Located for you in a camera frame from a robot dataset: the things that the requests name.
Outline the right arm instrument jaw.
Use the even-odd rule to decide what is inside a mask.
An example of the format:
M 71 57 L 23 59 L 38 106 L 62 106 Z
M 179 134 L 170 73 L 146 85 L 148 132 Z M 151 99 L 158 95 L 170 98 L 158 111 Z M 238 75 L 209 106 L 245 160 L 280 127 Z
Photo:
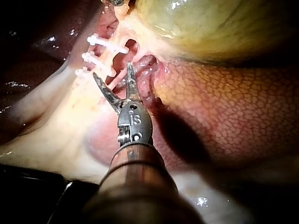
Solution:
M 111 105 L 116 114 L 119 115 L 121 113 L 122 99 L 115 95 L 113 91 L 107 87 L 105 82 L 95 72 L 93 72 L 93 78 L 98 88 L 102 92 L 104 98 Z
M 139 91 L 137 88 L 135 72 L 132 63 L 127 63 L 126 75 L 126 98 L 139 100 Z

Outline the right arm instrument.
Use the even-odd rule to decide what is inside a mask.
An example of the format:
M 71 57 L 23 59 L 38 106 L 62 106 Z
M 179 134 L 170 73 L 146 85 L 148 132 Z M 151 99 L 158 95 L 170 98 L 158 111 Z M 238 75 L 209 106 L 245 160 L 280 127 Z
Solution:
M 130 142 L 153 145 L 151 117 L 141 102 L 130 100 L 120 111 L 117 126 L 118 142 L 123 146 Z

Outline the left arm instrument jaw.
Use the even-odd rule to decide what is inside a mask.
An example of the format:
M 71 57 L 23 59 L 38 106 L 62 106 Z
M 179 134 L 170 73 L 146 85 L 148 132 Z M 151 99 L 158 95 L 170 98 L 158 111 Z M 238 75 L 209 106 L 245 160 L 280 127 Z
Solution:
M 102 0 L 104 4 L 111 4 L 114 7 L 120 7 L 124 4 L 124 0 Z

